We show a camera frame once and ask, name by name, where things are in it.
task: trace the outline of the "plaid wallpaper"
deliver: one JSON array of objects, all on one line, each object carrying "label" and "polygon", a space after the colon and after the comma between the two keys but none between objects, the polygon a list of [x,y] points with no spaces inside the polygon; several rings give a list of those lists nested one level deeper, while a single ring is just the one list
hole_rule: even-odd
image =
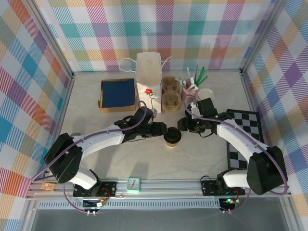
[{"label": "plaid wallpaper", "polygon": [[270,145],[285,153],[289,186],[308,230],[308,0],[289,0],[247,81]]},{"label": "plaid wallpaper", "polygon": [[0,0],[0,231],[17,228],[68,80],[21,0]]},{"label": "plaid wallpaper", "polygon": [[173,56],[165,70],[238,69],[274,0],[36,2],[74,70],[117,71],[143,51]]}]

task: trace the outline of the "purple cable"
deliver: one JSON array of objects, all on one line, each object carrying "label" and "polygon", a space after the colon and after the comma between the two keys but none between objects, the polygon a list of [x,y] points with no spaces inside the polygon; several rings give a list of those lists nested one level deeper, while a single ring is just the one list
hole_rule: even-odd
[{"label": "purple cable", "polygon": [[196,103],[196,99],[195,97],[193,97],[192,95],[185,95],[184,98],[183,98],[183,104],[184,104],[184,107],[185,107],[185,110],[190,114],[192,115],[193,117],[195,118],[198,118],[198,119],[201,119],[201,120],[206,120],[206,121],[212,121],[212,122],[218,122],[218,123],[221,123],[221,124],[224,124],[224,125],[227,125],[228,127],[234,129],[234,130],[237,130],[239,133],[241,133],[244,137],[246,137],[249,141],[251,141],[251,143],[258,147],[261,151],[263,151],[267,156],[268,158],[271,160],[271,162],[273,162],[273,164],[275,165],[275,167],[277,168],[282,180],[283,180],[283,184],[284,184],[284,191],[283,192],[273,192],[271,190],[271,192],[273,194],[276,194],[276,195],[279,195],[279,196],[283,196],[285,195],[287,192],[288,192],[288,185],[287,185],[287,179],[285,178],[284,176],[284,173],[282,171],[282,169],[280,168],[280,166],[278,165],[278,163],[276,162],[276,160],[269,154],[269,152],[267,150],[265,150],[263,147],[261,147],[258,143],[256,143],[251,136],[249,136],[248,134],[246,134],[245,132],[243,132],[242,130],[240,129],[237,129],[236,126],[232,125],[232,124],[229,124],[225,121],[222,121],[222,120],[219,120],[219,119],[212,119],[212,118],[204,118],[204,117],[200,117],[200,116],[197,116],[197,115],[194,115],[190,110],[188,110],[187,108],[187,105],[185,104],[185,99],[186,97],[192,97],[193,98],[193,102]]},{"label": "purple cable", "polygon": [[[147,108],[144,101],[139,101],[139,102],[138,102],[138,107],[139,107],[139,108],[141,107],[140,103],[143,103],[144,107]],[[139,125],[142,123],[142,121],[144,120],[145,116],[146,116],[146,111],[147,111],[147,110],[144,110],[143,116],[142,116],[141,120],[140,120],[137,124],[135,124],[135,125],[133,125],[133,126],[131,126],[131,127],[128,127],[128,128],[112,129],[112,130],[109,130],[108,132],[127,131],[127,130],[131,130],[131,129],[133,129],[133,128],[139,126]],[[34,177],[32,177],[32,178],[31,178],[31,182],[35,182],[35,181],[38,181],[38,180],[45,179],[45,178],[40,178],[40,179],[36,180],[36,178],[37,178],[40,174],[42,174],[42,173],[43,173],[45,170],[47,170],[51,165],[53,165],[59,158],[61,158],[61,156],[63,156],[64,153],[65,153],[66,151],[70,150],[72,147],[74,147],[75,145],[79,144],[80,142],[82,142],[82,141],[84,141],[84,140],[86,140],[86,139],[88,139],[88,138],[91,138],[91,137],[93,137],[93,136],[97,136],[97,135],[100,135],[100,134],[104,134],[104,133],[107,133],[107,131],[104,130],[104,131],[98,131],[98,132],[92,133],[92,134],[90,134],[90,135],[84,137],[83,139],[80,139],[80,140],[76,141],[75,143],[73,143],[73,144],[69,145],[68,147],[66,147],[66,148],[65,148],[59,155],[57,155],[49,164],[47,164],[40,172],[38,172]]]}]

